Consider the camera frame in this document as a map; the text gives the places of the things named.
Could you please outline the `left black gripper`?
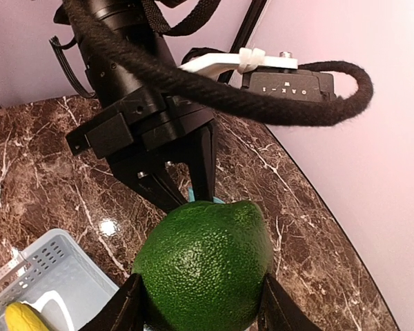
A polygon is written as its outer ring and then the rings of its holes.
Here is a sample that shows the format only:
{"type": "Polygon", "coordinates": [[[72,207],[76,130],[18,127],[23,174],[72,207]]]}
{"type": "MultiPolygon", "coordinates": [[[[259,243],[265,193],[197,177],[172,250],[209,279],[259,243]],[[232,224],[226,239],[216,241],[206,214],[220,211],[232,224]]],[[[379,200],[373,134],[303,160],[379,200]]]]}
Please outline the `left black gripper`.
{"type": "Polygon", "coordinates": [[[196,201],[215,195],[217,126],[213,111],[140,88],[66,136],[74,155],[92,150],[114,177],[163,212],[186,204],[168,167],[189,169],[196,201]]]}

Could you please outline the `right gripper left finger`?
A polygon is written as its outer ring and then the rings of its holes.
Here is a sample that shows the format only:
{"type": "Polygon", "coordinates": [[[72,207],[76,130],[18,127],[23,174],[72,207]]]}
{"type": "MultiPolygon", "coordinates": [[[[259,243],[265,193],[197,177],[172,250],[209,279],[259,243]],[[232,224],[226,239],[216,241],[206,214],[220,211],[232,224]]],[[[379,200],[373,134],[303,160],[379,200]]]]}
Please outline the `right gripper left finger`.
{"type": "Polygon", "coordinates": [[[145,290],[139,274],[131,274],[103,309],[79,331],[144,329],[145,290]]]}

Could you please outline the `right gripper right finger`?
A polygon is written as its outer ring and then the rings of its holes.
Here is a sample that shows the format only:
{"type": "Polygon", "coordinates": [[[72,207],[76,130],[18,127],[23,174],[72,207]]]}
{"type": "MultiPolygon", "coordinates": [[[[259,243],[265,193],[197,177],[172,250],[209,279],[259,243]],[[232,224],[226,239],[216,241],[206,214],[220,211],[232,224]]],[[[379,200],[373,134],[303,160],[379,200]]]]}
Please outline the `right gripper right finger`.
{"type": "Polygon", "coordinates": [[[265,331],[321,331],[268,273],[264,278],[257,329],[265,331]]]}

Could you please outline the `light blue plastic basket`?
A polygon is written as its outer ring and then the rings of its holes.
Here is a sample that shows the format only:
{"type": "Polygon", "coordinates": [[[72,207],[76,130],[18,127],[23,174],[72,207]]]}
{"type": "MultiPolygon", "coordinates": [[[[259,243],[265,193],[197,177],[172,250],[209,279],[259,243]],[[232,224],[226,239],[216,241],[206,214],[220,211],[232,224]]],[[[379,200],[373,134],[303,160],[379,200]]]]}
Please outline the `light blue plastic basket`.
{"type": "Polygon", "coordinates": [[[49,230],[0,268],[0,330],[14,302],[34,308],[51,330],[79,330],[117,290],[66,231],[49,230]]]}

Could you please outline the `green round fruit toy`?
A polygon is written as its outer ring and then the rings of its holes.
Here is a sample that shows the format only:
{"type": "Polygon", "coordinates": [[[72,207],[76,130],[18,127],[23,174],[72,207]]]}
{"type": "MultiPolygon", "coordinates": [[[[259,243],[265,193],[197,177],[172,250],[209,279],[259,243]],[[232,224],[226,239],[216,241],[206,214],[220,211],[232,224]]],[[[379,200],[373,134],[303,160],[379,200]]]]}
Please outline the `green round fruit toy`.
{"type": "Polygon", "coordinates": [[[164,217],[132,271],[150,330],[245,330],[256,319],[273,249],[256,203],[187,203],[164,217]]]}

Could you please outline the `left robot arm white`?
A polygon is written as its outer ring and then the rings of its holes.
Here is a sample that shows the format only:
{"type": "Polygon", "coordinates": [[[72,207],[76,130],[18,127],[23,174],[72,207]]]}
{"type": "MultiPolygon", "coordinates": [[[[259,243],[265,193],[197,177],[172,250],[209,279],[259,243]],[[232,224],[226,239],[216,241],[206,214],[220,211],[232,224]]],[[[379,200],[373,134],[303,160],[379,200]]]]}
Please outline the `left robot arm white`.
{"type": "Polygon", "coordinates": [[[73,154],[92,150],[113,176],[164,212],[186,199],[169,175],[188,167],[196,200],[215,194],[213,111],[187,100],[170,50],[140,1],[64,1],[55,23],[69,25],[93,91],[74,76],[57,39],[51,46],[74,89],[101,112],[69,132],[73,154]]]}

